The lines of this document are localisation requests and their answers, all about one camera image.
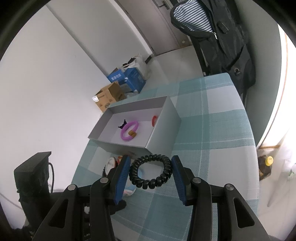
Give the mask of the grey cardboard jewelry box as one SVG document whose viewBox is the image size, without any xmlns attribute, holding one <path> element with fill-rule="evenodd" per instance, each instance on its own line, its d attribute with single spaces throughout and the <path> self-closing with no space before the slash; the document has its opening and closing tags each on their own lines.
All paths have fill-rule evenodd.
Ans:
<svg viewBox="0 0 296 241">
<path fill-rule="evenodd" d="M 152 117 L 158 116 L 152 126 Z M 133 159 L 150 154 L 169 157 L 181 118 L 168 96 L 138 100 L 108 108 L 88 138 L 107 152 Z"/>
</svg>

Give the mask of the yellow-capped bottle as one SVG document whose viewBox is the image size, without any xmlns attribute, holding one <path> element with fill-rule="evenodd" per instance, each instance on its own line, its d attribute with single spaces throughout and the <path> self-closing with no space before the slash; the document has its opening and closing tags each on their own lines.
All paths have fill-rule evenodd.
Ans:
<svg viewBox="0 0 296 241">
<path fill-rule="evenodd" d="M 271 175 L 273 164 L 272 156 L 260 156 L 258 157 L 258 168 L 259 168 L 259 180 L 263 180 Z"/>
</svg>

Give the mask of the black cat-ear hair clip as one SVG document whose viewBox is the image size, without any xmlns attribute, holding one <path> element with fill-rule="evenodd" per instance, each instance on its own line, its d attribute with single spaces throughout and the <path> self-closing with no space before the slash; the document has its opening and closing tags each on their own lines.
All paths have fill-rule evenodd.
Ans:
<svg viewBox="0 0 296 241">
<path fill-rule="evenodd" d="M 124 119 L 123 124 L 121 126 L 118 126 L 118 128 L 123 129 L 126 124 L 127 124 L 127 121 Z"/>
</svg>

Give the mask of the teal plaid bedsheet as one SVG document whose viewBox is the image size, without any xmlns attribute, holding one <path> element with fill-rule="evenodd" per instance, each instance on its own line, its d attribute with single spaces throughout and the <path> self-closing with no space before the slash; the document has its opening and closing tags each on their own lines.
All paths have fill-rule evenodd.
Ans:
<svg viewBox="0 0 296 241">
<path fill-rule="evenodd" d="M 253 210 L 259 199 L 256 145 L 242 101 L 228 74 L 146 90 L 126 102 L 169 96 L 182 120 L 173 146 L 195 176 L 217 186 L 233 184 Z M 173 179 L 138 189 L 112 218 L 120 240 L 186 240 L 191 208 L 179 200 Z"/>
</svg>

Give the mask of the red hair clip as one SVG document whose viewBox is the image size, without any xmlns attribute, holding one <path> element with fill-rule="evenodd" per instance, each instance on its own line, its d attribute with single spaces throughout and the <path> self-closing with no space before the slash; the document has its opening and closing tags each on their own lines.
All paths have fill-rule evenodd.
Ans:
<svg viewBox="0 0 296 241">
<path fill-rule="evenodd" d="M 152 117 L 152 126 L 153 126 L 153 127 L 156 125 L 157 119 L 158 119 L 158 116 L 157 116 L 157 115 L 154 115 L 154 116 Z"/>
</svg>

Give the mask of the brown cardboard box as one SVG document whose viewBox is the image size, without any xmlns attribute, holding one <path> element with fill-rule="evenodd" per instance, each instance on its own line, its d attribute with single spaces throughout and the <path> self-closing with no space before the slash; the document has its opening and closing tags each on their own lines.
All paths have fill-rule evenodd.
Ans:
<svg viewBox="0 0 296 241">
<path fill-rule="evenodd" d="M 125 93 L 117 81 L 103 87 L 98 93 L 96 93 L 95 96 L 92 97 L 92 100 L 103 113 L 111 104 L 124 99 L 126 99 Z"/>
</svg>

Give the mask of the blue cardboard box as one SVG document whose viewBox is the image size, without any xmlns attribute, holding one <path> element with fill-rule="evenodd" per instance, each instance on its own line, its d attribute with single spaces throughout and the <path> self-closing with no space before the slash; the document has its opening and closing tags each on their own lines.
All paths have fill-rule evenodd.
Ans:
<svg viewBox="0 0 296 241">
<path fill-rule="evenodd" d="M 117 81 L 124 93 L 140 93 L 145 85 L 145 80 L 136 68 L 127 68 L 125 71 L 115 69 L 107 79 L 111 83 Z"/>
</svg>

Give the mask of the white plastic bag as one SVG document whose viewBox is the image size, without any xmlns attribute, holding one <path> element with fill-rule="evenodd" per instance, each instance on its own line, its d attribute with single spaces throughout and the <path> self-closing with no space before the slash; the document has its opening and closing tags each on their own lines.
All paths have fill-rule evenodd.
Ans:
<svg viewBox="0 0 296 241">
<path fill-rule="evenodd" d="M 147 64 L 145 63 L 141 55 L 137 55 L 130 58 L 126 63 L 123 63 L 123 65 L 121 66 L 121 69 L 123 71 L 131 68 L 136 68 L 140 73 L 140 75 L 142 76 L 142 78 L 144 80 L 148 80 L 149 67 L 147 66 Z"/>
</svg>

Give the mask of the grey room door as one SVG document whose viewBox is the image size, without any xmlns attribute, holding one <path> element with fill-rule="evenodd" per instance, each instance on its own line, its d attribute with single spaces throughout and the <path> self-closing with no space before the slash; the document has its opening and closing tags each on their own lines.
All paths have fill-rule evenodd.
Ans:
<svg viewBox="0 0 296 241">
<path fill-rule="evenodd" d="M 155 56 L 191 45 L 171 23 L 170 1 L 117 1 Z"/>
</svg>

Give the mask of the dark hanging jacket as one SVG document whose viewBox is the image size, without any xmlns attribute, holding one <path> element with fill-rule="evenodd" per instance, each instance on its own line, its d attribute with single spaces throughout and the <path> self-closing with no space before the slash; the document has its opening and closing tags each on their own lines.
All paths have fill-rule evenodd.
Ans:
<svg viewBox="0 0 296 241">
<path fill-rule="evenodd" d="M 255 84 L 248 36 L 234 1 L 182 1 L 170 11 L 171 23 L 187 35 L 205 76 L 227 73 L 246 97 Z"/>
</svg>

